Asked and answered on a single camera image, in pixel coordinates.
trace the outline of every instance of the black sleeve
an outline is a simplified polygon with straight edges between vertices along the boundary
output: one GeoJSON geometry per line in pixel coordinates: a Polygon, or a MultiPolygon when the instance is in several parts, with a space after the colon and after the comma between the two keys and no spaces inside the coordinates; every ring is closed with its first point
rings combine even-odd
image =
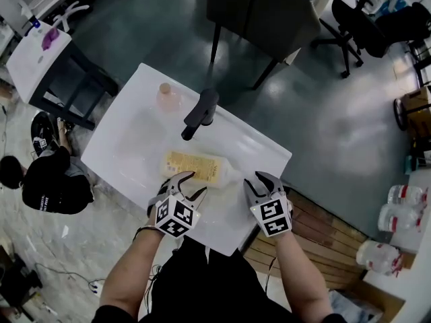
{"type": "Polygon", "coordinates": [[[70,154],[64,146],[61,146],[50,158],[55,163],[57,171],[62,174],[64,174],[70,166],[70,154]]]}
{"type": "Polygon", "coordinates": [[[331,314],[326,316],[322,323],[347,323],[342,315],[339,314],[331,314]]]}
{"type": "Polygon", "coordinates": [[[92,323],[107,322],[136,323],[136,320],[123,309],[116,306],[105,305],[98,308],[92,323]]]}

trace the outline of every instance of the purple object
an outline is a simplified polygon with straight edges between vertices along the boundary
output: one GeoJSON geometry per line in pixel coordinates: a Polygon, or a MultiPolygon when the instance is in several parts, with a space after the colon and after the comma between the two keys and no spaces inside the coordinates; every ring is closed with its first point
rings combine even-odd
{"type": "Polygon", "coordinates": [[[60,36],[57,28],[52,28],[49,30],[42,41],[42,49],[48,50],[51,47],[51,43],[53,43],[60,36]]]}

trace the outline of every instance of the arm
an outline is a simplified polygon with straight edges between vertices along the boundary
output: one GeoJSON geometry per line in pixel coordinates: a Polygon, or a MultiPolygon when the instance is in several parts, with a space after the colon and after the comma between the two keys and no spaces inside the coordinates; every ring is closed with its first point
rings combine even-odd
{"type": "Polygon", "coordinates": [[[69,152],[69,155],[72,155],[72,148],[70,147],[69,140],[67,140],[66,137],[65,121],[58,120],[57,126],[59,128],[60,146],[66,148],[66,150],[69,152]]]}
{"type": "MultiPolygon", "coordinates": [[[[148,225],[154,224],[154,212],[148,225]]],[[[102,290],[100,306],[116,306],[137,320],[154,256],[164,234],[145,229],[120,258],[108,275],[102,290]]]]}
{"type": "Polygon", "coordinates": [[[284,291],[292,311],[305,323],[321,323],[332,314],[325,280],[292,232],[275,237],[284,291]]]}

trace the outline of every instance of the wooden pallet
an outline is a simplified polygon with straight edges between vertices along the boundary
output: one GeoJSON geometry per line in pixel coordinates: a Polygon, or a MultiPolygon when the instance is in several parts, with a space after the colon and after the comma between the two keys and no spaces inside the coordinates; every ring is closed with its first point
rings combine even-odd
{"type": "MultiPolygon", "coordinates": [[[[356,252],[367,237],[322,207],[291,190],[294,204],[293,228],[298,243],[322,272],[330,289],[350,289],[361,277],[363,268],[356,264],[356,252]]],[[[262,232],[256,237],[244,257],[261,273],[268,273],[275,258],[275,243],[262,232]]],[[[280,277],[278,262],[271,275],[280,277]]]]}

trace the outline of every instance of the sink basin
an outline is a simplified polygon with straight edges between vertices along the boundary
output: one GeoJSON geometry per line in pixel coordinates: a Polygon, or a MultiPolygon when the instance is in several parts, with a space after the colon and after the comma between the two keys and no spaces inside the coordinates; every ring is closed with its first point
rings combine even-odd
{"type": "MultiPolygon", "coordinates": [[[[254,181],[257,170],[281,176],[292,154],[219,106],[213,123],[184,141],[183,120],[198,99],[196,92],[141,64],[100,121],[81,160],[143,209],[166,180],[160,175],[160,162],[171,149],[226,157],[254,181]],[[164,112],[158,106],[161,83],[169,83],[181,95],[177,111],[164,112]]],[[[182,188],[189,194],[199,187],[182,188]]],[[[221,190],[209,188],[199,212],[201,219],[188,236],[228,256],[255,226],[242,181],[221,190]]]]}

